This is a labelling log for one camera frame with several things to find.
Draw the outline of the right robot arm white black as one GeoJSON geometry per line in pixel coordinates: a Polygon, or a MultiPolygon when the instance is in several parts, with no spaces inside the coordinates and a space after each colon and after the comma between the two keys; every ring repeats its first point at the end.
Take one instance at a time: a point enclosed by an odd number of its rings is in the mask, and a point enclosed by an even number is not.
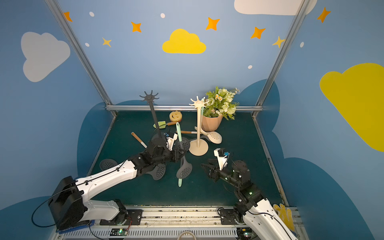
{"type": "Polygon", "coordinates": [[[232,166],[220,169],[215,160],[201,164],[214,182],[222,179],[235,187],[238,202],[234,211],[240,221],[250,227],[261,240],[296,240],[297,237],[281,220],[262,191],[251,181],[251,172],[244,161],[234,161],[232,166]]]}

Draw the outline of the dark grey utensil rack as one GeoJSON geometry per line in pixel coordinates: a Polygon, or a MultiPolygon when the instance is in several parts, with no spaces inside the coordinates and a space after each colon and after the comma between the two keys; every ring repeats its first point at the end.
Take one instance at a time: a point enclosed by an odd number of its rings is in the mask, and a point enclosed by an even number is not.
{"type": "Polygon", "coordinates": [[[154,120],[155,130],[151,136],[151,141],[154,142],[154,144],[157,145],[158,147],[164,147],[165,149],[169,150],[169,143],[168,143],[169,134],[166,132],[162,132],[162,130],[160,129],[160,125],[158,123],[158,118],[154,108],[154,100],[159,99],[156,97],[157,95],[158,94],[153,94],[153,91],[151,91],[149,94],[145,92],[145,95],[140,97],[143,98],[143,101],[148,103],[152,113],[153,120],[154,120]]]}

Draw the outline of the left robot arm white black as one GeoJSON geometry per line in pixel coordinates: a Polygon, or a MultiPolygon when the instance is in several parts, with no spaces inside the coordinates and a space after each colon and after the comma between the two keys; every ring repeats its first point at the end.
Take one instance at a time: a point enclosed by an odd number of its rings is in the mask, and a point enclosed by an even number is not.
{"type": "Polygon", "coordinates": [[[113,168],[84,178],[63,178],[48,202],[58,231],[77,227],[92,220],[124,221],[126,210],[117,200],[92,201],[101,192],[122,182],[159,170],[167,162],[178,162],[185,156],[190,143],[183,138],[169,149],[165,139],[153,139],[141,153],[133,155],[113,168]]]}

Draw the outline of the yellow blue work glove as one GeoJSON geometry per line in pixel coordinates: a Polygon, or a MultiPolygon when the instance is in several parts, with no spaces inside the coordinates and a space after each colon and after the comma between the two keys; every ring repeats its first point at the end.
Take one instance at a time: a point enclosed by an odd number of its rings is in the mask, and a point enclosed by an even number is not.
{"type": "Polygon", "coordinates": [[[295,231],[294,221],[293,221],[293,215],[292,210],[289,208],[286,208],[284,204],[274,204],[273,208],[277,211],[280,219],[284,222],[284,224],[291,230],[295,231]]]}

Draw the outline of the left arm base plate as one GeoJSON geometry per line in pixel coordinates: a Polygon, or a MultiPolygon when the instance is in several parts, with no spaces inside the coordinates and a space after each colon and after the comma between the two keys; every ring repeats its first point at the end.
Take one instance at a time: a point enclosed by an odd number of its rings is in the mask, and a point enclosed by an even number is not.
{"type": "Polygon", "coordinates": [[[101,220],[101,226],[138,226],[141,224],[143,210],[128,209],[125,212],[120,212],[112,220],[101,220]]]}

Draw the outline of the cream utensil rack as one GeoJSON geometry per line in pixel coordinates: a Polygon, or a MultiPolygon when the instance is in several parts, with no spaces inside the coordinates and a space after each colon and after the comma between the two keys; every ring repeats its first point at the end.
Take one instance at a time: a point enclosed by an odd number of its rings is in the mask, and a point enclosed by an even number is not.
{"type": "Polygon", "coordinates": [[[197,96],[197,100],[194,101],[191,106],[197,109],[197,139],[190,141],[190,153],[194,156],[203,156],[208,152],[209,146],[208,143],[201,139],[201,123],[202,123],[202,108],[206,106],[207,102],[205,98],[199,99],[197,96]]]}

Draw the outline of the yellow smiley sponge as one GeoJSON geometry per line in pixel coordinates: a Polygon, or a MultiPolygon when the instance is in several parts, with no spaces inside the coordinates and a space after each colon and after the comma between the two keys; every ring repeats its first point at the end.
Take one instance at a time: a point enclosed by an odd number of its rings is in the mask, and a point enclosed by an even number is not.
{"type": "Polygon", "coordinates": [[[180,122],[183,118],[183,115],[180,111],[173,111],[169,114],[171,122],[180,122]]]}

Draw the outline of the grey skimmer far left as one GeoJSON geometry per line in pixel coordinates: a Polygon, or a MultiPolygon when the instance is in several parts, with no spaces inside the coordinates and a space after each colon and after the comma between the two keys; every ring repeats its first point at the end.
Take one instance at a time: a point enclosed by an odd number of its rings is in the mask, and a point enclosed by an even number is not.
{"type": "Polygon", "coordinates": [[[104,159],[99,164],[101,171],[105,171],[105,170],[108,170],[110,168],[114,168],[117,165],[118,165],[118,163],[113,159],[104,159]]]}

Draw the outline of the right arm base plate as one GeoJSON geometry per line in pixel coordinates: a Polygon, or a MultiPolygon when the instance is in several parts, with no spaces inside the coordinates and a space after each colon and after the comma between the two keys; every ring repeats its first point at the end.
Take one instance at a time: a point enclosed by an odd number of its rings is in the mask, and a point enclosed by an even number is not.
{"type": "Polygon", "coordinates": [[[235,209],[219,208],[217,212],[222,225],[245,225],[243,216],[235,209]]]}

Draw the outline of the pink pot with flowers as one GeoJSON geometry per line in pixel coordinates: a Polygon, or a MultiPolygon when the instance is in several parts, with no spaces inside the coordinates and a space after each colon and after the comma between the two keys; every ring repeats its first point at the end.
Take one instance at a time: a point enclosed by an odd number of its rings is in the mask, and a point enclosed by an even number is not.
{"type": "Polygon", "coordinates": [[[234,102],[239,89],[228,90],[216,87],[213,91],[206,92],[208,105],[203,111],[202,129],[206,132],[217,130],[223,118],[234,120],[239,103],[234,102]]]}

